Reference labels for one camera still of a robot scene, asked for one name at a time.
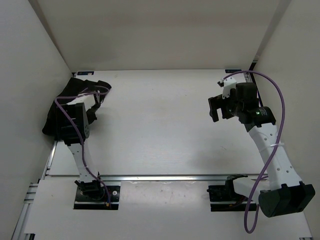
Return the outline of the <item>black pleated skirt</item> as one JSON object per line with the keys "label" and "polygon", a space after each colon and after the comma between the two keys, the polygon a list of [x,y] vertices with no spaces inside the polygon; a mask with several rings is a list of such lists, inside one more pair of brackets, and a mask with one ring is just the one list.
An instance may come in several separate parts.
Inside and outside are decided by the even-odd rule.
{"label": "black pleated skirt", "polygon": [[[112,86],[105,82],[99,80],[98,82],[90,81],[90,80],[82,80],[79,78],[71,77],[65,86],[65,88],[62,90],[62,92],[57,97],[72,97],[70,99],[59,99],[58,103],[61,105],[64,105],[68,102],[71,102],[75,99],[75,96],[79,95],[80,93],[84,92],[93,92],[95,89],[100,90],[101,92],[106,92],[104,88],[99,88],[99,86],[103,86],[105,88],[108,88],[110,90]],[[47,113],[46,122],[44,124],[44,127],[42,128],[42,133],[44,135],[54,137],[56,140],[57,137],[57,122],[56,122],[56,110],[57,110],[56,103],[53,101],[52,105],[49,108],[49,111]]]}

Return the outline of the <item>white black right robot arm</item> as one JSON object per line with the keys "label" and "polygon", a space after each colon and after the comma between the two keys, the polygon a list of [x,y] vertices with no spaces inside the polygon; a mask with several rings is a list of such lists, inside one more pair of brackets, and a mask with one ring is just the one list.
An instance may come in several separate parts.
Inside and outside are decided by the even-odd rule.
{"label": "white black right robot arm", "polygon": [[267,106],[260,107],[257,86],[249,82],[219,83],[222,94],[209,98],[209,115],[214,122],[237,117],[253,139],[268,175],[268,182],[259,182],[253,189],[254,180],[243,174],[227,177],[224,193],[230,200],[241,195],[249,197],[260,206],[263,214],[277,217],[302,212],[315,196],[312,184],[305,184],[294,170],[283,144],[277,140],[279,128]]}

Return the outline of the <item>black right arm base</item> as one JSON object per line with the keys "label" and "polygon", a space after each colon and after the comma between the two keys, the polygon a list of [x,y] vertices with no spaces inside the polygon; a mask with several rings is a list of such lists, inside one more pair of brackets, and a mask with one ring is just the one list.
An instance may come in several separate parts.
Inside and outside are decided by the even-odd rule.
{"label": "black right arm base", "polygon": [[244,174],[230,175],[224,185],[209,185],[206,190],[209,194],[211,212],[244,212],[248,198],[234,190],[234,180],[247,179]]}

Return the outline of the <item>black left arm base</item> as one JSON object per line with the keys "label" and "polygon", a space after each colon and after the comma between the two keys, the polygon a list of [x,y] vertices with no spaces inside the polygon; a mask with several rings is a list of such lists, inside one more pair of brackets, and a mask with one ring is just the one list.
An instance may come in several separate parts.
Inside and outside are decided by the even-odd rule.
{"label": "black left arm base", "polygon": [[103,185],[92,182],[89,185],[82,185],[76,181],[77,189],[74,198],[74,210],[118,210],[121,186],[107,185],[106,193]]}

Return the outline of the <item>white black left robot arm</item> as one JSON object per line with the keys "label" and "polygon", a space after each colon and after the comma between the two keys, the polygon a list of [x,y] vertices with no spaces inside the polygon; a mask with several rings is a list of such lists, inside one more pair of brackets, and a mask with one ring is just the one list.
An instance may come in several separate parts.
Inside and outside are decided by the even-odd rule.
{"label": "white black left robot arm", "polygon": [[77,96],[57,96],[54,99],[56,134],[63,141],[74,159],[78,170],[79,187],[88,187],[87,194],[93,200],[100,200],[105,188],[99,171],[94,167],[89,147],[89,114],[95,114],[101,106],[98,92],[84,92]]}

